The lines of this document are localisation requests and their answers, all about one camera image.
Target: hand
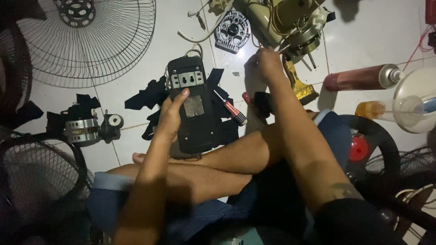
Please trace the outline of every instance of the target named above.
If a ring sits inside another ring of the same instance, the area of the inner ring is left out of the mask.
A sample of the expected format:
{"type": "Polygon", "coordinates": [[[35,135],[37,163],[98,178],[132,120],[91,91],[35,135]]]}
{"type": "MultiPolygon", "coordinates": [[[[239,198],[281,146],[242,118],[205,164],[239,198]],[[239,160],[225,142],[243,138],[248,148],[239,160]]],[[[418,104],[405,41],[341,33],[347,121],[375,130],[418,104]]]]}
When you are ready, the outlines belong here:
{"type": "Polygon", "coordinates": [[[280,54],[275,52],[271,47],[269,47],[269,49],[258,49],[257,52],[248,59],[247,65],[252,66],[259,75],[262,76],[263,82],[268,86],[282,82],[283,77],[285,77],[283,65],[280,61],[280,54]]]}
{"type": "Polygon", "coordinates": [[[172,141],[180,127],[179,110],[182,104],[189,96],[189,89],[185,88],[179,95],[174,98],[174,101],[168,97],[162,105],[159,117],[159,123],[154,133],[153,138],[164,138],[172,141]]]}

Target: screwdriver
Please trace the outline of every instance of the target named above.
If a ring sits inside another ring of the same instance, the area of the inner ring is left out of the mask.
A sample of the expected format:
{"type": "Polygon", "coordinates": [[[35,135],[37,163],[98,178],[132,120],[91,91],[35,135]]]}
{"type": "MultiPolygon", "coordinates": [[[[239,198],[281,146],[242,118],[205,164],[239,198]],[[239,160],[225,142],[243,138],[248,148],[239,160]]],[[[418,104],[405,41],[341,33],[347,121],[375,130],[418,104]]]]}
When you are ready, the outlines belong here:
{"type": "Polygon", "coordinates": [[[230,111],[231,115],[233,116],[233,118],[235,118],[236,122],[239,125],[245,125],[247,124],[248,120],[247,118],[244,116],[244,114],[240,111],[238,111],[234,106],[232,106],[232,104],[230,104],[230,102],[226,99],[223,99],[218,92],[216,92],[214,90],[215,94],[218,95],[218,97],[222,100],[222,102],[224,103],[224,106],[227,108],[227,110],[230,111]]]}

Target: blue shorts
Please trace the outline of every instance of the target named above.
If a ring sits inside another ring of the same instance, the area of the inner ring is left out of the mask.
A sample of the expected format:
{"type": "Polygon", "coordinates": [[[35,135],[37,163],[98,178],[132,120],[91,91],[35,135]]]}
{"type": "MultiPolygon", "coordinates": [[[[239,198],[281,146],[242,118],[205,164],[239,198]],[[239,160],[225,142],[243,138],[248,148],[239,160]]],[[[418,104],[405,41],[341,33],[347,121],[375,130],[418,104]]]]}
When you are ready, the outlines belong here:
{"type": "MultiPolygon", "coordinates": [[[[344,169],[351,145],[350,128],[329,110],[322,111],[314,122],[344,169]]],[[[103,231],[114,231],[119,212],[134,181],[121,175],[104,172],[95,174],[88,210],[103,231]]],[[[241,193],[230,197],[227,203],[211,200],[191,207],[187,212],[167,208],[163,239],[167,244],[183,244],[205,230],[205,227],[225,220],[275,227],[296,238],[303,238],[308,220],[309,225],[311,223],[289,167],[283,161],[254,175],[241,193]]]]}

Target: forearm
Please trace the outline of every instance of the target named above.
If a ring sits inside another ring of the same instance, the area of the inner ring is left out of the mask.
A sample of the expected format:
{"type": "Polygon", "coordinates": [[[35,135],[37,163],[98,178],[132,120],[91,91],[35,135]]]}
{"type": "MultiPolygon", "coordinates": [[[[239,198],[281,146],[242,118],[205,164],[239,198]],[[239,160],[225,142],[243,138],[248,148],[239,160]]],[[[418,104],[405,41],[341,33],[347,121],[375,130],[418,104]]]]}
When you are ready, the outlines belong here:
{"type": "MultiPolygon", "coordinates": [[[[287,80],[284,76],[277,79],[287,80]]],[[[274,84],[270,91],[276,106],[276,123],[283,135],[283,155],[309,209],[315,213],[334,199],[361,198],[289,83],[274,84]]]]}
{"type": "Polygon", "coordinates": [[[113,244],[154,245],[160,237],[171,142],[155,136],[120,214],[113,244]]]}

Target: tattoo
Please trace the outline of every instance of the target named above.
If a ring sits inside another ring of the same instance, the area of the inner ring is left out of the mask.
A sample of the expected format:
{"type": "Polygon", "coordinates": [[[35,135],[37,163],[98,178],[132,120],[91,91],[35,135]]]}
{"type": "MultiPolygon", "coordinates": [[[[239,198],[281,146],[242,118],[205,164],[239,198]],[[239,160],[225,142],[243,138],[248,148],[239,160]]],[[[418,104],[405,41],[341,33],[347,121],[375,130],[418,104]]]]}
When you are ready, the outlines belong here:
{"type": "Polygon", "coordinates": [[[350,183],[336,183],[331,186],[333,188],[333,199],[343,198],[356,198],[362,199],[362,195],[356,190],[356,188],[350,183]]]}

